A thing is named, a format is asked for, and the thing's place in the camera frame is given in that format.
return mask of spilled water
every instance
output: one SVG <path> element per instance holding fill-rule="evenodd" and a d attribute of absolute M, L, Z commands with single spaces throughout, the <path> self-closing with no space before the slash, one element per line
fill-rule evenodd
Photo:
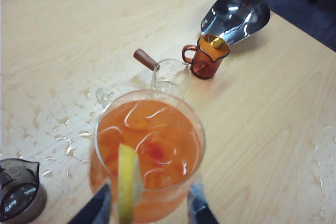
<path fill-rule="evenodd" d="M 42 173 L 42 176 L 44 176 L 44 177 L 52 177 L 52 171 L 53 171 L 53 170 L 45 170 L 45 171 Z"/>

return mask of amber glass pitcher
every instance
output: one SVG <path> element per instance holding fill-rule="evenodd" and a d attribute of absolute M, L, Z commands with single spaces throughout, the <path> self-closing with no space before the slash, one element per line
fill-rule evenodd
<path fill-rule="evenodd" d="M 195 51 L 193 58 L 185 56 L 185 52 Z M 202 35 L 197 41 L 197 46 L 186 45 L 182 49 L 182 58 L 191 65 L 194 75 L 202 79 L 212 78 L 223 58 L 230 53 L 230 47 L 223 39 L 214 35 Z"/>

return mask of metal scoop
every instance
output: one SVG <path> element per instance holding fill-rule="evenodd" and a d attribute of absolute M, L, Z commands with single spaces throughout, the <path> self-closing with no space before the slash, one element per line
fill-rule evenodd
<path fill-rule="evenodd" d="M 264 0 L 217 0 L 203 18 L 201 31 L 233 45 L 262 29 L 269 17 Z"/>

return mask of glass pitcher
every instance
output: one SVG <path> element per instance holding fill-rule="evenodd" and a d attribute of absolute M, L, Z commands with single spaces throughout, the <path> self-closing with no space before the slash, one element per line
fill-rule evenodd
<path fill-rule="evenodd" d="M 96 192 L 108 177 L 115 202 L 119 144 L 134 148 L 144 190 L 133 221 L 148 223 L 172 213 L 186 197 L 204 156 L 205 133 L 193 109 L 180 98 L 133 87 L 138 90 L 102 99 L 104 110 L 90 149 L 90 187 Z"/>

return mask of water droplet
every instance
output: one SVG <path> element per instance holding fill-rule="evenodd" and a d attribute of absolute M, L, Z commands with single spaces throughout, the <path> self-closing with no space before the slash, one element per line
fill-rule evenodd
<path fill-rule="evenodd" d="M 39 129 L 38 121 L 37 120 L 39 119 L 39 117 L 41 115 L 42 109 L 39 108 L 39 107 L 33 108 L 33 112 L 35 114 L 35 118 L 33 120 L 33 126 L 34 126 L 34 128 Z"/>
<path fill-rule="evenodd" d="M 90 124 L 90 122 L 92 121 L 93 117 L 95 116 L 94 112 L 90 112 L 90 118 L 85 122 L 87 125 Z"/>
<path fill-rule="evenodd" d="M 30 98 L 30 99 L 36 99 L 36 95 L 34 95 L 34 94 L 30 94 L 30 93 L 26 93 L 26 95 Z"/>
<path fill-rule="evenodd" d="M 67 170 L 67 177 L 72 178 L 72 175 L 70 174 L 70 170 Z"/>
<path fill-rule="evenodd" d="M 69 147 L 66 149 L 66 152 L 64 153 L 64 155 L 73 157 L 74 156 L 73 155 L 74 150 L 75 150 L 75 148 L 73 148 L 70 144 Z"/>
<path fill-rule="evenodd" d="M 65 140 L 65 141 L 68 141 L 69 138 L 67 138 L 66 136 L 62 136 L 62 135 L 56 135 L 55 136 L 55 140 L 58 141 L 58 140 Z"/>
<path fill-rule="evenodd" d="M 62 124 L 64 127 L 68 128 L 69 127 L 69 120 L 70 120 L 70 118 L 66 116 L 65 118 L 59 119 L 57 121 L 60 124 Z"/>
<path fill-rule="evenodd" d="M 53 157 L 46 157 L 46 156 L 43 156 L 47 161 L 50 161 L 50 160 L 52 160 L 52 161 L 55 161 L 56 159 L 55 158 L 53 158 Z"/>
<path fill-rule="evenodd" d="M 321 163 L 318 162 L 316 159 L 312 159 L 311 162 L 317 164 L 319 166 L 319 168 L 321 168 Z"/>
<path fill-rule="evenodd" d="M 75 101 L 73 103 L 74 103 L 74 105 L 78 106 L 81 110 L 85 110 L 85 107 L 82 104 L 79 104 Z"/>
<path fill-rule="evenodd" d="M 290 189 L 292 189 L 291 186 L 285 186 L 282 191 L 288 193 Z"/>
<path fill-rule="evenodd" d="M 21 152 L 20 152 L 20 151 L 17 151 L 17 152 L 16 152 L 16 156 L 17 156 L 17 158 L 22 158 L 22 154 L 21 154 Z"/>
<path fill-rule="evenodd" d="M 296 200 L 299 199 L 300 195 L 301 195 L 301 186 L 299 186 L 298 188 L 298 195 L 296 196 Z"/>
<path fill-rule="evenodd" d="M 308 145 L 311 149 L 317 151 L 318 149 L 318 145 L 313 141 L 313 139 L 309 139 Z"/>
<path fill-rule="evenodd" d="M 321 190 L 324 191 L 322 177 L 317 176 L 314 173 L 312 173 L 312 175 L 313 175 L 313 180 L 311 182 L 312 185 L 319 186 L 321 188 Z"/>
<path fill-rule="evenodd" d="M 57 92 L 54 88 L 49 89 L 49 92 L 50 92 L 50 95 L 51 95 L 52 98 L 56 97 Z"/>
<path fill-rule="evenodd" d="M 52 171 L 53 171 L 53 170 L 45 170 L 45 171 L 42 173 L 42 176 L 44 176 L 44 177 L 52 177 Z"/>
<path fill-rule="evenodd" d="M 26 130 L 25 128 L 22 127 L 22 129 L 23 129 L 22 138 L 23 138 L 25 141 L 27 141 L 28 138 L 33 138 L 30 134 L 27 133 L 27 130 Z"/>
<path fill-rule="evenodd" d="M 89 97 L 91 95 L 91 87 L 88 87 L 88 88 L 80 91 L 80 93 L 85 95 L 86 97 Z"/>
<path fill-rule="evenodd" d="M 81 137 L 83 137 L 83 138 L 87 138 L 87 139 L 91 139 L 91 133 L 90 132 L 88 132 L 88 131 L 80 131 L 80 132 L 78 132 L 78 135 L 79 136 L 81 136 Z"/>
<path fill-rule="evenodd" d="M 81 158 L 80 160 L 82 161 L 82 164 L 84 164 L 84 163 L 86 163 L 86 162 L 87 162 L 87 160 L 86 160 L 86 159 L 84 159 L 84 158 Z"/>

